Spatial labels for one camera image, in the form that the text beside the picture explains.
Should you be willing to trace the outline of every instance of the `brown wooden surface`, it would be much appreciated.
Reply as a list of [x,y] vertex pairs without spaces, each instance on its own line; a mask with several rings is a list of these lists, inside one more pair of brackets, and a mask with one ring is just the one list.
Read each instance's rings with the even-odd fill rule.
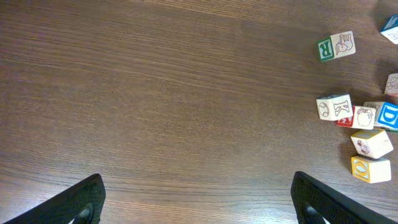
[[[0,2],[0,222],[100,173],[102,223],[296,223],[297,170],[398,221],[398,153],[355,179],[355,130],[315,106],[385,99],[398,3]],[[320,63],[347,30],[356,54]]]

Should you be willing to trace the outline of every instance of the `blue block face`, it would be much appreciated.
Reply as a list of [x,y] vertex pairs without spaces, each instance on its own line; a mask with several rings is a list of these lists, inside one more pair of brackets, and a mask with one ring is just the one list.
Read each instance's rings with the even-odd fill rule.
[[398,106],[392,103],[384,103],[380,109],[378,123],[392,128],[398,128]]
[[391,16],[391,18],[386,22],[384,27],[381,29],[381,31],[385,31],[394,27],[398,26],[398,14],[395,14]]

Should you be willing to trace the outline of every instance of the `yellow block face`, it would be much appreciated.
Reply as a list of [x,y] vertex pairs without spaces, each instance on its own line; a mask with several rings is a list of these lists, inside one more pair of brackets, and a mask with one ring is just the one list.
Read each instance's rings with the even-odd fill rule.
[[371,173],[369,172],[369,162],[362,160],[359,156],[353,156],[351,158],[351,166],[353,169],[354,177],[371,182]]
[[383,132],[383,129],[381,128],[375,128],[373,130],[360,130],[357,133],[354,133],[352,137],[356,138],[361,138],[361,139],[369,139],[371,137],[374,137],[377,134],[380,134]]

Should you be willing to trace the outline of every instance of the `toy block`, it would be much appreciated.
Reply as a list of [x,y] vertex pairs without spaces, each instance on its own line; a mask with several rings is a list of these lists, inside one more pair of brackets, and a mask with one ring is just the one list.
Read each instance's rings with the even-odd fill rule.
[[358,154],[373,159],[378,159],[394,149],[386,130],[381,128],[358,131],[351,136],[351,140]]
[[384,124],[380,124],[378,122],[378,119],[380,117],[380,110],[383,107],[384,103],[385,102],[365,102],[363,104],[363,106],[376,109],[376,115],[375,115],[375,119],[374,119],[374,126],[375,127],[384,128],[384,129],[386,129],[388,131],[398,131],[398,128],[392,128],[392,127],[386,126]]
[[319,118],[327,121],[337,121],[353,116],[353,107],[349,94],[331,95],[317,99]]
[[398,44],[398,14],[388,19],[380,33],[394,44]]
[[392,103],[384,103],[380,108],[377,122],[389,129],[398,128],[398,106]]
[[385,158],[371,159],[353,156],[351,167],[354,177],[370,184],[391,180],[391,163]]
[[358,128],[372,130],[376,109],[364,106],[353,106],[353,116],[337,121],[337,125],[347,128]]
[[318,42],[321,62],[355,54],[354,34],[352,31],[331,35]]
[[398,96],[398,73],[390,74],[388,76],[386,89],[384,89],[384,94],[390,96]]

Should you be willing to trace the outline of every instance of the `drawing of hand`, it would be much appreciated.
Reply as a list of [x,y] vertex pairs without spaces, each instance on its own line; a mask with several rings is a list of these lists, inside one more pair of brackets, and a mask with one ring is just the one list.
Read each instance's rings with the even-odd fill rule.
[[389,34],[388,36],[390,36],[393,40],[398,39],[398,34]]
[[391,78],[391,80],[389,81],[389,82],[387,82],[387,85],[386,85],[386,88],[387,89],[392,89],[392,88],[394,88],[394,89],[396,89],[397,87],[398,87],[398,78]]
[[353,41],[351,40],[351,34],[341,34],[340,41],[336,44],[336,55],[339,52],[345,52],[353,48]]

